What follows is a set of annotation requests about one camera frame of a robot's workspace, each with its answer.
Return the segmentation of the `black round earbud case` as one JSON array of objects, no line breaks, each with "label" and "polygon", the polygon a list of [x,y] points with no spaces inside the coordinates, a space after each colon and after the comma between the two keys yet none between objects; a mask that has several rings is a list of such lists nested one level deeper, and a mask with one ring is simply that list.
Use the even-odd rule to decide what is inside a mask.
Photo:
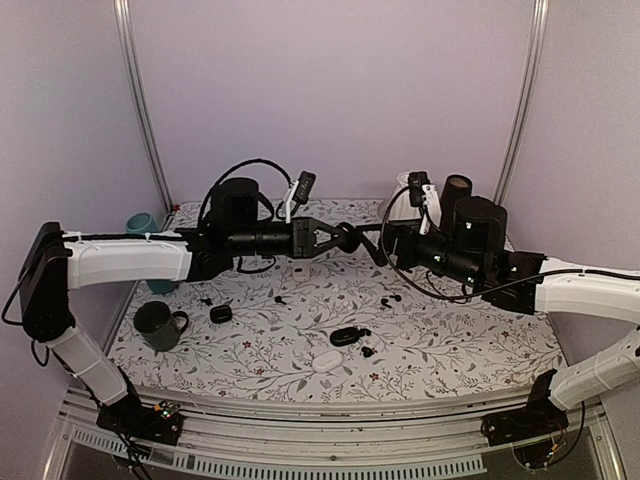
[{"label": "black round earbud case", "polygon": [[361,245],[358,229],[348,222],[341,222],[337,227],[343,232],[338,248],[347,254],[355,252]]}]

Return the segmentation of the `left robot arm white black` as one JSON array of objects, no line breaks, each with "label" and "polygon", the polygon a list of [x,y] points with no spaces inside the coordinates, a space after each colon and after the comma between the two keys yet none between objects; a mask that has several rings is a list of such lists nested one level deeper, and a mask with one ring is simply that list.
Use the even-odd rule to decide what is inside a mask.
[{"label": "left robot arm white black", "polygon": [[283,201],[285,218],[249,178],[226,179],[206,195],[193,228],[144,234],[63,232],[43,224],[21,268],[10,301],[20,303],[16,325],[46,345],[106,406],[128,434],[148,426],[146,408],[132,399],[126,377],[78,325],[68,293],[97,284],[165,280],[199,282],[230,270],[252,255],[315,258],[353,245],[352,233],[312,217],[295,217],[292,205],[308,200],[308,174],[291,184]]}]

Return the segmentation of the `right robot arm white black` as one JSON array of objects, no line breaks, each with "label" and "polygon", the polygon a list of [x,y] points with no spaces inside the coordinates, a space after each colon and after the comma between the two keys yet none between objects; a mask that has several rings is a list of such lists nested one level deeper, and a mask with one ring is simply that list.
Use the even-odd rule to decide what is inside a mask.
[{"label": "right robot arm white black", "polygon": [[[452,226],[419,228],[416,221],[380,225],[380,254],[403,276],[415,267],[455,280],[492,306],[514,313],[574,313],[639,322],[639,275],[565,262],[544,254],[508,251],[506,210],[465,196],[451,210]],[[537,436],[556,410],[611,391],[639,377],[639,332],[630,331],[587,359],[539,376],[517,427]]]}]

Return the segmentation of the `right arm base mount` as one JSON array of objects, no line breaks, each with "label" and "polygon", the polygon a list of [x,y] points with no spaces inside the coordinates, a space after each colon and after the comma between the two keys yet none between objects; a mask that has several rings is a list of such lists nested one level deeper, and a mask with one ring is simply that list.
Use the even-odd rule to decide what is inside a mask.
[{"label": "right arm base mount", "polygon": [[566,411],[550,401],[551,380],[556,373],[556,369],[551,369],[535,380],[524,406],[482,418],[480,432],[490,446],[527,440],[568,427]]}]

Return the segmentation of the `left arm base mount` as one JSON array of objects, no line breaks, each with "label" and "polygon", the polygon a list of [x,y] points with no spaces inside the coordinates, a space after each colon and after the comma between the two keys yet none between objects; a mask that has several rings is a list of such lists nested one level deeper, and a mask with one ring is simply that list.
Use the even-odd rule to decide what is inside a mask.
[{"label": "left arm base mount", "polygon": [[180,413],[164,415],[144,406],[137,397],[125,397],[112,405],[99,404],[97,426],[123,437],[176,446],[185,417]]}]

